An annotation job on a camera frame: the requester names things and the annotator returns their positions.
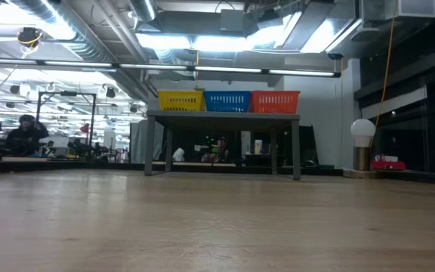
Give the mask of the yellow plastic basket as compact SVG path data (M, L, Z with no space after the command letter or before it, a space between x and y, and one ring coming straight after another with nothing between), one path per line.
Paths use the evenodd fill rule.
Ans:
M205 110L201 91L158 91L159 108L165 111L199 112Z

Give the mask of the black background stand frame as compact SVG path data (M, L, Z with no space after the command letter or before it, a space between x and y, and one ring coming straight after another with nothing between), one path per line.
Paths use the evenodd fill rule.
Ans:
M94 143L97 95L77 91L41 91L36 102L36 123L48 136L39 142L68 153L88 153Z

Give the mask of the red flat box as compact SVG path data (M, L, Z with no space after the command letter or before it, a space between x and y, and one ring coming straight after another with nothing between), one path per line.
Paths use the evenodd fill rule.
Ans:
M384 154L375 155L370 164L373 170L405 171L406 164L399 160L397 156Z

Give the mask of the blue plastic basket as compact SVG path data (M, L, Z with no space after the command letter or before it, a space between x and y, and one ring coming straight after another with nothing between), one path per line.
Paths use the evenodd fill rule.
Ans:
M205 106L209 112L247 113L250 91L205 91Z

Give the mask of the black board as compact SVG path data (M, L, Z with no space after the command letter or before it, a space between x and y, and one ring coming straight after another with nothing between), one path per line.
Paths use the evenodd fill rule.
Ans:
M303 168L316 168L319 166L319 159L316 148L316 139L313 126L300 126L300 158Z

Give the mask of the round silver ventilation duct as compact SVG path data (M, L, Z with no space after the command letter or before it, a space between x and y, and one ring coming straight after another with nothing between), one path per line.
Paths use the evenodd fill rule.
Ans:
M150 22L157 17L158 7L155 0L128 0L136 18L141 22Z

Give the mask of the white bulb table lamp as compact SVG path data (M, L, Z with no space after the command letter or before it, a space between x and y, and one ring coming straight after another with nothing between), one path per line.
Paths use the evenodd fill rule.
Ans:
M371 171L371 142L375 136L375 124L368 119L358 119L350 127L353 136L353 168L345 169L345 178L368 179Z

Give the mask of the person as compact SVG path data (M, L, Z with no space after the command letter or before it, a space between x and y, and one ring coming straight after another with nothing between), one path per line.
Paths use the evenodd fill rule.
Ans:
M212 138L208 142L208 149L202 156L201 162L221 163L228 162L229 151L227 149L228 139L224 136Z
M31 156L40 147L40 140L49 136L45 125L34 116L22 115L19 126L9 132L6 146L12 156Z

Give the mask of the grey ceiling box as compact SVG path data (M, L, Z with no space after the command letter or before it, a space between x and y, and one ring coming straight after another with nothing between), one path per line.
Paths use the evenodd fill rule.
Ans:
M241 10L221 9L221 32L242 32L244 29L244 14Z

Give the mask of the orange plastic basket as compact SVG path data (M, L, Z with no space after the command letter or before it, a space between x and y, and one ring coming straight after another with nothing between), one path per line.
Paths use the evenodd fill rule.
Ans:
M250 112L296 114L300 91L253 91Z

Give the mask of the black aluminium table frame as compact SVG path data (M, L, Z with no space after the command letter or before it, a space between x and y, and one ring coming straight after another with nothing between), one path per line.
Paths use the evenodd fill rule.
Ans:
M116 164L99 162L70 162L70 161L27 161L27 162L0 162L0 173L5 172L34 172L64 169L97 169L97 170L129 170L143 171L143 164ZM270 167L235 167L235 166L206 166L206 165L178 165L173 164L173 172L209 172L226 174L253 174L270 175ZM430 172L411 172L411 171L382 171L378 172L378 177L385 179L395 179L401 181L414 181L425 184L435 184L435 173Z

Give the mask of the long tube light fixture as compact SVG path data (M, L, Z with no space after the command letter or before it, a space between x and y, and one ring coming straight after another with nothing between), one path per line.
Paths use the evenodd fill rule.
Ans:
M264 68L245 68L229 66L200 66L200 65L168 65L147 63L98 63L68 60L27 60L16 58L0 58L0 65L20 66L51 66L65 68L96 69L109 72L110 70L136 69L136 70L162 70L162 71L188 71L207 73L246 73L272 76L309 76L320 78L339 78L340 72L326 72L316 70L280 70Z

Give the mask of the grey perforated metal shelf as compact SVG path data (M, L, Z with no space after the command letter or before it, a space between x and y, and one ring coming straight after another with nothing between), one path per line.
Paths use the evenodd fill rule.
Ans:
M290 126L292 132L292 179L301 179L300 116L296 114L276 113L238 113L238 112L185 112L185 111L147 111L147 133L144 159L144 174L153 175L153 146L156 123L168 129L168 147L166 150L165 171L171 171L173 130L187 128L190 130L217 131L267 131L271 137L271 172L277 169L277 133L283 127Z

